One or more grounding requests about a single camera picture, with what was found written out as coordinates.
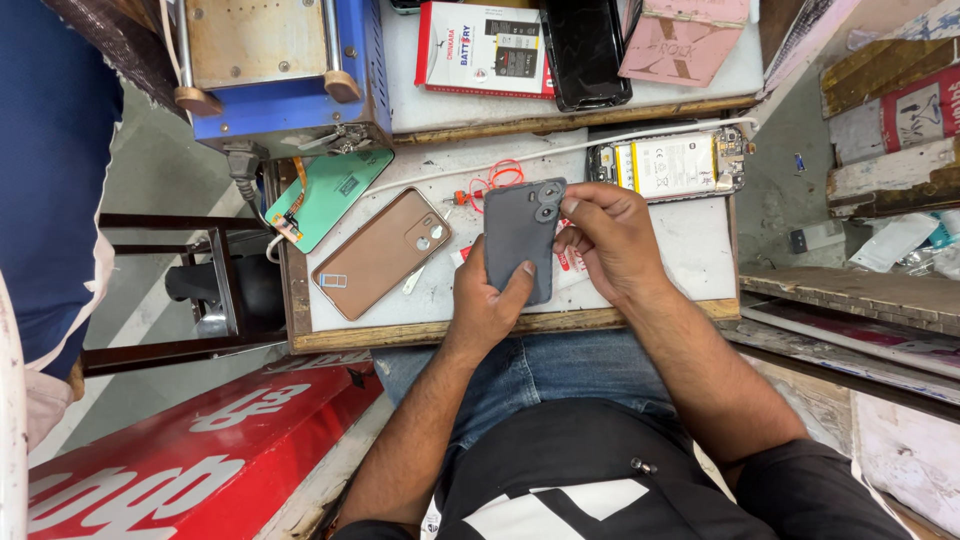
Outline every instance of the finger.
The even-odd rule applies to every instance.
[[[643,202],[638,193],[603,182],[583,182],[566,187],[566,197],[590,201],[602,209],[628,209]]]
[[[593,249],[593,241],[579,227],[565,227],[553,239],[553,253],[563,253],[566,246],[580,252],[580,255]]]
[[[566,195],[560,208],[578,229],[582,229],[589,236],[594,245],[600,247],[607,245],[609,238],[616,233],[617,225],[613,218],[590,201]]]
[[[530,298],[530,293],[534,290],[534,273],[537,266],[529,260],[524,260],[514,270],[514,274],[507,282],[507,288],[503,289],[500,299],[497,303],[504,309],[513,314],[519,314],[523,305]]]
[[[473,241],[473,247],[470,248],[470,253],[467,255],[467,260],[464,261],[463,266],[460,268],[463,269],[465,274],[468,274],[473,277],[482,276],[483,283],[487,282],[487,266],[483,260],[483,235],[478,234],[477,239]]]

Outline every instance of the wooden table edge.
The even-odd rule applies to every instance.
[[[713,321],[729,321],[740,318],[740,304],[736,298],[706,300],[696,304]],[[439,343],[444,338],[448,325],[448,321],[443,321],[439,323],[298,333],[293,337],[290,353],[304,355],[349,349],[375,349],[378,347]],[[619,311],[612,307],[553,313],[529,313],[520,315],[511,335],[603,330],[625,326],[627,326],[627,321]]]
[[[619,122],[633,122],[635,120],[651,120],[656,118],[672,118],[677,116],[693,117],[708,113],[715,113],[728,109],[749,109],[758,104],[752,95],[715,98],[700,101],[691,101],[678,104],[654,105],[650,107],[636,107],[633,109],[610,109],[595,112],[581,112],[564,116],[548,116],[545,118],[522,118],[500,124],[465,126],[394,134],[394,146],[410,146],[434,142],[453,142],[472,138],[497,135],[514,135],[524,133],[561,132],[576,130],[587,126],[614,124]]]

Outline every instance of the black t-shirt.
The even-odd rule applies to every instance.
[[[635,459],[656,472],[640,473]],[[660,420],[601,399],[524,409],[446,475],[435,496],[438,540],[911,538],[851,461],[827,446],[797,440],[750,457],[737,505]],[[333,538],[411,536],[366,521]]]

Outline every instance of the hand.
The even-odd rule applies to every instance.
[[[500,291],[487,284],[483,257],[483,235],[477,236],[467,261],[453,278],[453,320],[446,331],[445,347],[471,354],[476,367],[516,324],[520,310],[534,288],[534,263],[520,264]]]
[[[571,184],[561,210],[574,226],[557,234],[554,253],[567,246],[580,252],[593,286],[615,307],[673,288],[660,261],[647,202],[639,194],[612,184]]]

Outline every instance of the open smartphone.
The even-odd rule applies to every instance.
[[[516,268],[532,260],[537,271],[526,306],[544,304],[553,296],[551,248],[565,192],[566,179],[553,178],[491,189],[484,199],[487,282],[503,292]]]
[[[745,184],[744,155],[753,148],[734,126],[616,141],[587,148],[587,180],[631,189],[649,204],[723,197]]]
[[[355,321],[451,237],[450,226],[415,187],[400,192],[313,272],[313,282]]]
[[[616,0],[540,0],[543,41],[561,112],[600,109],[634,97],[616,74],[623,40]]]

